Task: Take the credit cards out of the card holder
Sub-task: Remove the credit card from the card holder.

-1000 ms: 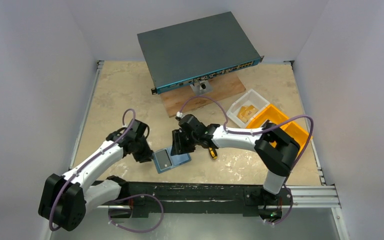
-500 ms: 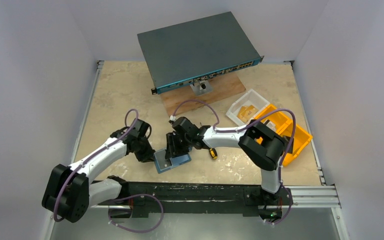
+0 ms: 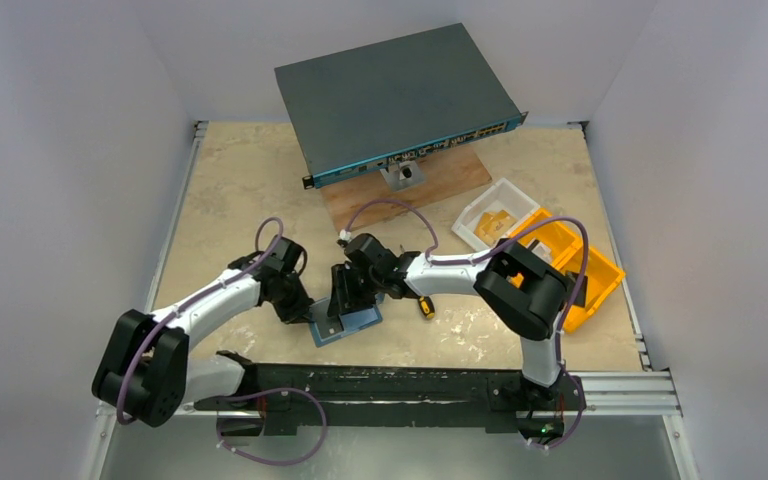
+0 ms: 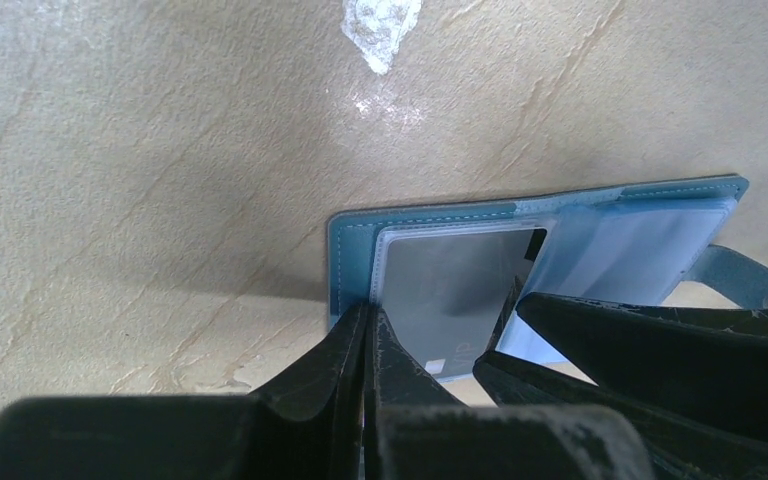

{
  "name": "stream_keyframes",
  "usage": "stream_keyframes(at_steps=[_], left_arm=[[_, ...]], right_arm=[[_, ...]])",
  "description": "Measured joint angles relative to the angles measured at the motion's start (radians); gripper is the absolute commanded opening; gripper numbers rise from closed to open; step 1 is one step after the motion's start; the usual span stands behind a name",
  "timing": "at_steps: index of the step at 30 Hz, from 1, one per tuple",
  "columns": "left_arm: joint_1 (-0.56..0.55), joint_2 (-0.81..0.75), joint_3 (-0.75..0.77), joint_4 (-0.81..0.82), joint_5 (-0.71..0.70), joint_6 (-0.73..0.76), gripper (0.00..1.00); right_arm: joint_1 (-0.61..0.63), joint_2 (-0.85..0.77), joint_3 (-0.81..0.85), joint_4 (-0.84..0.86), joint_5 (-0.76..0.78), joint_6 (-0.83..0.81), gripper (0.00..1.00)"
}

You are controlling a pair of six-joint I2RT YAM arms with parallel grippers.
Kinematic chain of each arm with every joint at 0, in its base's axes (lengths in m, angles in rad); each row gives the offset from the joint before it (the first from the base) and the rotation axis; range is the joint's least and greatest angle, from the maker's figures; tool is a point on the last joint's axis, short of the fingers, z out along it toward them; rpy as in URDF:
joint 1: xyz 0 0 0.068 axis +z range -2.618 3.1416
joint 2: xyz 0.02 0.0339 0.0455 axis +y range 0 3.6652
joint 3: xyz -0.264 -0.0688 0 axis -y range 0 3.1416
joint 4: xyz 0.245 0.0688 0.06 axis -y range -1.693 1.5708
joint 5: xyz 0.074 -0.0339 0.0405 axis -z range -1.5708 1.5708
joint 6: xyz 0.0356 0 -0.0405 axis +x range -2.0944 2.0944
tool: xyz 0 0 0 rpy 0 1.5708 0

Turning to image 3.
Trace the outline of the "blue card holder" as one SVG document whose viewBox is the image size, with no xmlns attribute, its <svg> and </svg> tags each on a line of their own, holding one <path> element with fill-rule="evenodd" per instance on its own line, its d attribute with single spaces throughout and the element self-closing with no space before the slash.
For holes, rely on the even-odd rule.
<svg viewBox="0 0 768 480">
<path fill-rule="evenodd" d="M 314 344 L 321 348 L 366 328 L 380 324 L 383 318 L 379 305 L 383 302 L 383 299 L 383 295 L 378 294 L 369 308 L 338 316 L 329 316 L 327 313 L 329 297 L 315 301 L 311 305 L 309 323 Z"/>
</svg>

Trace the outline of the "gold credit card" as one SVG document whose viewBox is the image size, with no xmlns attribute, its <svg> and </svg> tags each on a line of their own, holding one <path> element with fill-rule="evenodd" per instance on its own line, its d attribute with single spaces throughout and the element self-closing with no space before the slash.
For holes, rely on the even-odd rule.
<svg viewBox="0 0 768 480">
<path fill-rule="evenodd" d="M 483 212 L 476 224 L 474 234 L 478 237 L 488 237 L 496 215 L 496 212 Z"/>
<path fill-rule="evenodd" d="M 501 210 L 496 213 L 497 215 L 494 219 L 490 235 L 488 237 L 479 237 L 488 246 L 495 245 L 517 221 L 517 219 L 507 211 Z"/>
</svg>

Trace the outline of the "white credit card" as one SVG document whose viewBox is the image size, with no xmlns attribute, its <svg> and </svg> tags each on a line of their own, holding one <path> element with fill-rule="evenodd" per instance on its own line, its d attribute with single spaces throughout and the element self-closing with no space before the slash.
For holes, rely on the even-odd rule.
<svg viewBox="0 0 768 480">
<path fill-rule="evenodd" d="M 553 262 L 552 250 L 543 242 L 534 239 L 528 246 L 528 249 L 546 263 Z"/>
</svg>

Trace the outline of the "black credit card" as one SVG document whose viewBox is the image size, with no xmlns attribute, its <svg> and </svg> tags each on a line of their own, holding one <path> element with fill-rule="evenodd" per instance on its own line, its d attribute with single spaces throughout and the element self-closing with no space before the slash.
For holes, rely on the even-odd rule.
<svg viewBox="0 0 768 480">
<path fill-rule="evenodd" d="M 573 289 L 578 282 L 579 273 L 574 271 L 566 271 L 565 276 L 569 280 L 570 289 Z M 579 308 L 585 308 L 587 305 L 587 291 L 588 291 L 589 277 L 583 276 L 581 285 L 579 286 L 578 293 L 574 299 L 573 305 Z"/>
</svg>

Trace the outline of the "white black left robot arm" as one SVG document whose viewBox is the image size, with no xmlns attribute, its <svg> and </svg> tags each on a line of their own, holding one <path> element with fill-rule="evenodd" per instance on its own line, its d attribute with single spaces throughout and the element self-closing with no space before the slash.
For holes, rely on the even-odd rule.
<svg viewBox="0 0 768 480">
<path fill-rule="evenodd" d="M 201 364 L 189 355 L 234 317 L 264 304 L 285 324 L 307 323 L 312 298 L 300 271 L 307 252 L 279 237 L 270 252 L 256 251 L 229 263 L 207 286 L 150 313 L 131 309 L 116 321 L 91 384 L 98 400 L 126 423 L 158 427 L 185 403 L 221 397 L 244 409 L 257 399 L 258 382 L 247 360 L 218 353 Z"/>
</svg>

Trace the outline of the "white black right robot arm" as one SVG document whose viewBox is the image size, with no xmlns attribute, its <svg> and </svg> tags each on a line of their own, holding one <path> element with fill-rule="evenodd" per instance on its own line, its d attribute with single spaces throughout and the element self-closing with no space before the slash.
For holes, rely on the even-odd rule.
<svg viewBox="0 0 768 480">
<path fill-rule="evenodd" d="M 346 259 L 331 269 L 329 315 L 366 310 L 382 296 L 477 296 L 520 338 L 524 399 L 544 407 L 559 396 L 562 366 L 556 333 L 572 284 L 531 250 L 503 239 L 469 255 L 396 254 L 371 234 L 341 245 Z"/>
</svg>

